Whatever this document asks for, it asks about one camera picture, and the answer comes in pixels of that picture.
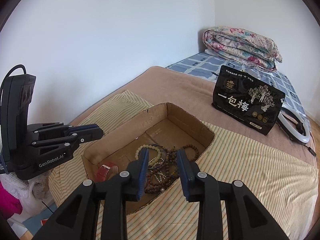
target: white bead bracelet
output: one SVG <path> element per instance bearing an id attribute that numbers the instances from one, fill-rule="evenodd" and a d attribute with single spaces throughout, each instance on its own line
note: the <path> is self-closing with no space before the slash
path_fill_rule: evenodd
<path id="1" fill-rule="evenodd" d="M 142 148 L 149 148 L 149 149 L 153 149 L 153 150 L 156 150 L 158 152 L 158 155 L 157 157 L 153 158 L 152 160 L 149 161 L 149 166 L 151 166 L 152 168 L 154 168 L 157 164 L 161 164 L 161 163 L 158 163 L 158 161 L 161 159 L 163 161 L 163 159 L 161 158 L 161 150 L 156 147 L 156 146 L 152 146 L 152 145 L 141 145 L 138 150 L 136 150 L 136 155 L 135 155 L 135 158 L 136 160 L 139 159 L 139 152 L 141 151 Z"/>

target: jewelry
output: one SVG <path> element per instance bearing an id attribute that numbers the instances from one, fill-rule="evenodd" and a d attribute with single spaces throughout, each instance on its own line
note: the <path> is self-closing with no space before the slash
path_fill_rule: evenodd
<path id="1" fill-rule="evenodd" d="M 148 164 L 148 166 L 150 166 L 149 169 L 156 168 L 157 166 L 159 166 L 160 164 L 162 164 L 164 162 L 163 158 L 161 158 L 161 150 L 157 147 L 157 144 L 154 144 L 154 145 L 146 145 L 146 144 L 141 145 L 138 148 L 138 150 L 136 150 L 136 154 L 135 154 L 136 160 L 139 159 L 139 153 L 140 153 L 142 148 L 149 148 L 149 149 L 156 150 L 158 152 L 157 156 L 149 161 L 149 164 Z"/>
<path id="2" fill-rule="evenodd" d="M 171 174 L 169 172 L 170 167 L 177 166 L 177 160 L 176 160 L 177 150 L 175 148 L 172 148 L 172 150 L 168 151 L 167 148 L 164 148 L 162 146 L 159 146 L 159 147 L 161 147 L 165 151 L 165 159 L 164 160 L 162 158 L 158 159 L 158 160 L 162 160 L 162 163 L 155 162 L 153 164 L 152 161 L 149 162 L 149 164 L 151 163 L 152 165 L 150 165 L 151 168 L 149 168 L 150 173 L 147 174 L 147 183 L 145 186 L 145 193 L 162 193 L 168 187 L 170 187 L 177 178 L 179 178 L 179 172 L 177 168 Z M 199 151 L 197 147 L 193 146 L 192 144 L 187 144 L 182 148 L 183 149 L 192 148 L 196 152 L 194 158 L 190 160 L 191 162 L 194 162 L 198 159 Z"/>

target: black snack bag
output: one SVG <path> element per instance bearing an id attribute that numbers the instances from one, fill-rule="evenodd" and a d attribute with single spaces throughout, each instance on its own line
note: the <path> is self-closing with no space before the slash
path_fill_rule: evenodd
<path id="1" fill-rule="evenodd" d="M 279 115 L 285 93 L 246 72 L 222 65 L 212 105 L 267 135 Z"/>

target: wooden floor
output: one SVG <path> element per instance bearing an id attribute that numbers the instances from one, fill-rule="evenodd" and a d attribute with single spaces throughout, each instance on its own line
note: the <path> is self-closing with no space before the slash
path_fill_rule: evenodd
<path id="1" fill-rule="evenodd" d="M 313 121 L 311 118 L 309 119 L 310 123 L 311 123 L 311 130 L 312 130 L 312 134 L 315 138 L 315 143 L 316 143 L 316 153 L 318 156 L 318 160 L 317 160 L 317 166 L 318 169 L 320 168 L 320 126 L 318 124 L 316 124 L 315 121 Z M 317 213 L 320 213 L 320 198 L 318 198 L 317 202 L 316 202 L 316 206 L 315 206 L 315 211 L 318 211 Z M 314 223 L 316 223 L 317 221 L 317 217 L 313 217 L 312 219 L 312 225 L 314 225 Z M 27 231 L 21 238 L 21 240 L 31 240 L 32 239 L 32 234 Z"/>

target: screw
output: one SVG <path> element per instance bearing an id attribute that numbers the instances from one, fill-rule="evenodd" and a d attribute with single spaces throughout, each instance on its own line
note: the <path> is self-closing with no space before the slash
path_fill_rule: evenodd
<path id="1" fill-rule="evenodd" d="M 120 175 L 120 177 L 125 178 L 125 177 L 129 176 L 129 172 L 128 171 L 121 171 L 119 175 Z"/>
<path id="2" fill-rule="evenodd" d="M 198 172 L 198 177 L 201 178 L 201 179 L 204 179 L 207 177 L 207 174 L 205 172 Z"/>
<path id="3" fill-rule="evenodd" d="M 92 180 L 91 179 L 86 179 L 86 180 L 84 180 L 84 182 L 82 182 L 82 184 L 84 185 L 84 186 L 90 186 L 91 184 L 92 184 Z"/>
<path id="4" fill-rule="evenodd" d="M 235 184 L 236 187 L 242 187 L 243 186 L 243 183 L 242 183 L 241 180 L 235 180 L 234 184 Z"/>

